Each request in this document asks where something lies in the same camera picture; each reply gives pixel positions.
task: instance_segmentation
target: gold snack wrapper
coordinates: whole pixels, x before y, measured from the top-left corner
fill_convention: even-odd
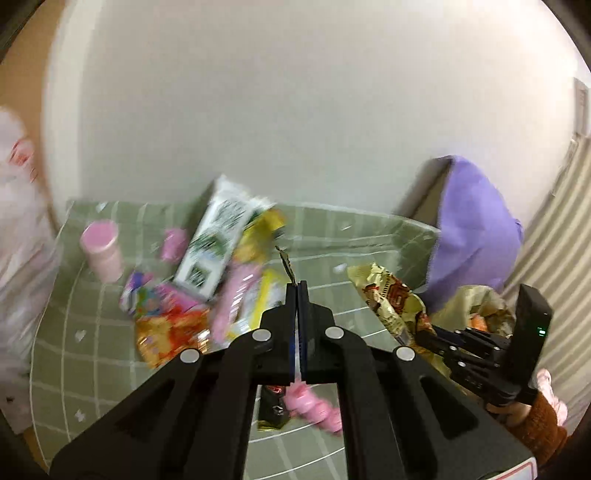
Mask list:
[[[349,267],[347,275],[361,298],[377,315],[388,332],[402,345],[418,353],[430,353],[415,344],[413,334],[429,330],[435,334],[423,301],[400,279],[373,263]]]

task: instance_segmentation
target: purple bag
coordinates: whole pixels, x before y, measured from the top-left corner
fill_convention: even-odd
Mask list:
[[[437,226],[441,230],[421,298],[429,312],[441,309],[463,285],[487,285],[500,291],[523,241],[523,228],[503,197],[477,166],[452,157],[441,194]]]

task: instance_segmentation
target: yellow snack package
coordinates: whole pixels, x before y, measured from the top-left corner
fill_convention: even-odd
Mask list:
[[[258,215],[244,229],[242,238],[234,250],[233,259],[241,263],[265,264],[273,250],[274,240],[283,227],[283,214],[275,208]]]

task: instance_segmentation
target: table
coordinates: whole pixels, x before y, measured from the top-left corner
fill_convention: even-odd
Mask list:
[[[363,336],[371,346],[391,350],[393,338],[365,306],[344,265],[376,262],[416,288],[424,282],[438,230],[396,216],[303,205],[279,207],[287,226],[278,244],[288,248],[296,277],[307,280],[310,301],[332,309],[338,325]],[[61,447],[152,374],[135,347],[134,323],[119,309],[119,296],[134,268],[162,278],[174,273],[175,267],[159,260],[164,229],[182,226],[192,232],[202,210],[202,202],[76,201],[70,207],[59,235],[63,260],[37,332],[31,367],[31,410],[48,465]],[[126,269],[117,284],[98,282],[78,245],[86,225],[99,218],[111,218],[119,225]],[[278,257],[269,267],[283,272]],[[338,404],[335,385],[318,385],[314,390]],[[253,423],[245,479],[296,480],[298,476],[345,480],[342,437],[298,419],[277,432],[259,432]]]

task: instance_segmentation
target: white wall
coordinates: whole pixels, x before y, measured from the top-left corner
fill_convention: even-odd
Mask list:
[[[185,200],[225,172],[277,200],[390,212],[429,159],[458,154],[527,223],[589,75],[540,0],[71,7],[47,93],[58,201]]]

